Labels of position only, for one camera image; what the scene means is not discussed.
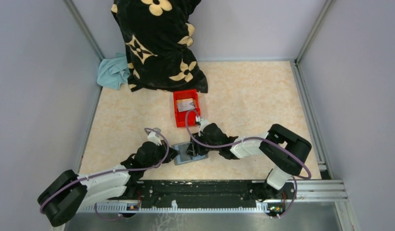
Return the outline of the red plastic bin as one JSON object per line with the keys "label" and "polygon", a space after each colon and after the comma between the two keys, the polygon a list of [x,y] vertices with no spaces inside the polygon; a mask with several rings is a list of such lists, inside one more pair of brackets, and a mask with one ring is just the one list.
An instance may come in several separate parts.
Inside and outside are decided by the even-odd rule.
{"label": "red plastic bin", "polygon": [[201,114],[197,90],[175,91],[173,102],[177,128],[186,127],[186,122],[189,126],[195,126],[195,117]]}

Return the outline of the grey card holder wallet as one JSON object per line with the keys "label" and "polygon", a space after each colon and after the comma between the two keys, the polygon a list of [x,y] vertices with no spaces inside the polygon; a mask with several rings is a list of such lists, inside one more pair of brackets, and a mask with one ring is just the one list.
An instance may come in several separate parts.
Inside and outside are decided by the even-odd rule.
{"label": "grey card holder wallet", "polygon": [[209,158],[207,154],[206,155],[195,154],[194,150],[192,148],[189,148],[190,144],[191,144],[190,142],[182,142],[172,145],[172,148],[178,152],[178,155],[174,159],[174,163],[176,166]]}

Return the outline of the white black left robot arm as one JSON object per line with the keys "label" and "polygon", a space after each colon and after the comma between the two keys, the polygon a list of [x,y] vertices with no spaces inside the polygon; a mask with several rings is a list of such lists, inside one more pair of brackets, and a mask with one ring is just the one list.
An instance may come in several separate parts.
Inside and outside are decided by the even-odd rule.
{"label": "white black left robot arm", "polygon": [[109,199],[138,198],[137,182],[145,171],[171,162],[178,151],[165,141],[146,141],[126,160],[111,169],[92,174],[66,170],[38,197],[40,212],[53,227],[64,225],[78,210]]}

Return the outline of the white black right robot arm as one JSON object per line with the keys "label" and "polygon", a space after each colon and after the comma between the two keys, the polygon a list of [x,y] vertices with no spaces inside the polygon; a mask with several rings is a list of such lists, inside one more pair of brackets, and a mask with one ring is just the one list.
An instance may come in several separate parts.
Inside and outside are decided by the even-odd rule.
{"label": "white black right robot arm", "polygon": [[192,143],[202,147],[204,153],[217,151],[227,160],[265,155],[274,163],[264,185],[269,198],[277,198],[286,181],[299,177],[302,170],[307,173],[303,179],[311,179],[305,162],[312,145],[280,124],[273,124],[266,133],[252,137],[227,136],[215,123],[199,122],[198,126],[199,131],[189,135]]}

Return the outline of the silver credit card in bin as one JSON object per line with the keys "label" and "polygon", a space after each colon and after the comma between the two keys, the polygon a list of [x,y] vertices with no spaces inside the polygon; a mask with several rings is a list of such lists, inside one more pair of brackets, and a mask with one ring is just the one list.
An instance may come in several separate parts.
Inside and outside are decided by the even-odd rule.
{"label": "silver credit card in bin", "polygon": [[193,98],[176,100],[178,112],[186,112],[196,109],[196,101]]}

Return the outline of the light blue cloth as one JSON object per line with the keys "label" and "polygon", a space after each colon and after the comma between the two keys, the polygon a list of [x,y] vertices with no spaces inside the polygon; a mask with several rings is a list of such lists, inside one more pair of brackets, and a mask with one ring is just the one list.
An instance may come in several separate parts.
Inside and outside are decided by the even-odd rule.
{"label": "light blue cloth", "polygon": [[103,88],[119,90],[122,84],[127,83],[128,77],[127,57],[123,53],[117,53],[115,58],[101,61],[96,82]]}

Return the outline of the black floral blanket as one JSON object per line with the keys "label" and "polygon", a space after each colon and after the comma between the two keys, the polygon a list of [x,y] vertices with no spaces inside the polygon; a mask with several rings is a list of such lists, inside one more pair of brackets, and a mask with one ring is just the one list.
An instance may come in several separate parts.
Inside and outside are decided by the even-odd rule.
{"label": "black floral blanket", "polygon": [[121,31],[131,92],[195,89],[208,93],[208,82],[190,50],[195,27],[190,15],[198,0],[115,0],[111,13]]}

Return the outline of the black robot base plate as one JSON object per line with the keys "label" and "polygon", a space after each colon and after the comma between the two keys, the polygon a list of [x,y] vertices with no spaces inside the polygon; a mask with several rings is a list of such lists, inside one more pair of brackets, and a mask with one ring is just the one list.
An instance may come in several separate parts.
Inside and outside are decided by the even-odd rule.
{"label": "black robot base plate", "polygon": [[169,208],[175,201],[181,209],[238,209],[272,199],[280,203],[293,194],[292,182],[275,190],[262,180],[143,180],[115,199],[140,201],[142,208]]}

